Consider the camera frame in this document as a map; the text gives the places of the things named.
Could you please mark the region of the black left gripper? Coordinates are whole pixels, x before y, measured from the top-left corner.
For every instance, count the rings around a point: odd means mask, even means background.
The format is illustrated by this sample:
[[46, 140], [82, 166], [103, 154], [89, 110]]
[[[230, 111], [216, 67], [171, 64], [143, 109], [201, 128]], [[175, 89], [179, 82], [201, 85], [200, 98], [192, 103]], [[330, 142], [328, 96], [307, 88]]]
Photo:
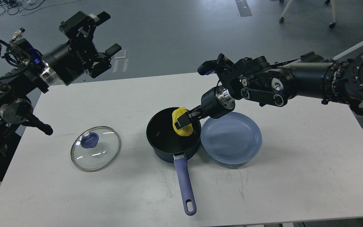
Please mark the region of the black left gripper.
[[79, 76], [87, 73], [95, 79], [111, 69], [112, 57], [122, 50], [119, 44], [114, 44], [105, 52], [97, 52], [87, 64], [85, 70], [86, 44], [92, 44], [95, 30], [109, 20], [111, 16], [103, 11], [100, 14], [85, 14], [83, 11], [75, 13], [66, 21], [62, 21], [59, 30], [68, 38], [66, 43], [60, 44], [42, 56], [44, 69], [41, 79], [48, 85], [70, 85]]

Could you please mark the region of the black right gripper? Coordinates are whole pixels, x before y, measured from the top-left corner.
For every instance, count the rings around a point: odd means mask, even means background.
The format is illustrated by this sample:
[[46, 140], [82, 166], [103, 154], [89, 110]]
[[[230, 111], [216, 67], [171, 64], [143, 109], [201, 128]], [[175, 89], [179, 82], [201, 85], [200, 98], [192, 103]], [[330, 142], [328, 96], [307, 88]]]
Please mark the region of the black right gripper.
[[235, 99], [229, 96], [229, 92], [223, 86], [216, 86], [203, 94], [201, 105], [187, 112], [174, 111], [174, 126], [176, 130], [191, 127], [196, 119], [207, 117], [218, 119], [236, 107]]

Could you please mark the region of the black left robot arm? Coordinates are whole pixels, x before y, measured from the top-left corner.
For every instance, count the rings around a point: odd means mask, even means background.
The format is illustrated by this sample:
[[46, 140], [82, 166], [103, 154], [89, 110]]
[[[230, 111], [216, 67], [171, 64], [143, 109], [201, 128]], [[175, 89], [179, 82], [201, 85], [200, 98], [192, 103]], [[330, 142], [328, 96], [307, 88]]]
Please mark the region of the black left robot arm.
[[53, 134], [52, 127], [33, 114], [27, 97], [30, 92], [46, 93], [57, 83], [68, 86], [84, 74], [95, 79], [111, 69], [112, 57], [122, 47], [114, 44], [99, 52], [93, 42], [96, 28], [110, 18], [105, 11], [98, 15], [77, 12], [59, 26], [68, 40], [45, 54], [23, 37], [24, 28], [9, 42], [0, 40], [0, 155], [6, 155], [8, 142], [20, 125]]

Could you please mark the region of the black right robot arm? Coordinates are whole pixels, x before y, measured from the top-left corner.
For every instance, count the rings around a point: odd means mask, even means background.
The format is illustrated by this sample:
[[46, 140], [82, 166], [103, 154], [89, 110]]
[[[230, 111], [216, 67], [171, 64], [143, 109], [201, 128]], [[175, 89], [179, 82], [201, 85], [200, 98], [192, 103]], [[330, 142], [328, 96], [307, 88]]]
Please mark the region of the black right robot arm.
[[196, 108], [173, 114], [176, 130], [206, 117], [220, 118], [232, 112], [241, 99], [282, 107], [289, 99], [304, 96], [321, 99], [323, 105], [342, 103], [363, 115], [363, 52], [346, 61], [327, 60], [310, 52], [275, 64], [264, 56], [234, 63], [220, 53], [197, 71], [202, 76], [215, 73], [221, 85], [206, 92]]

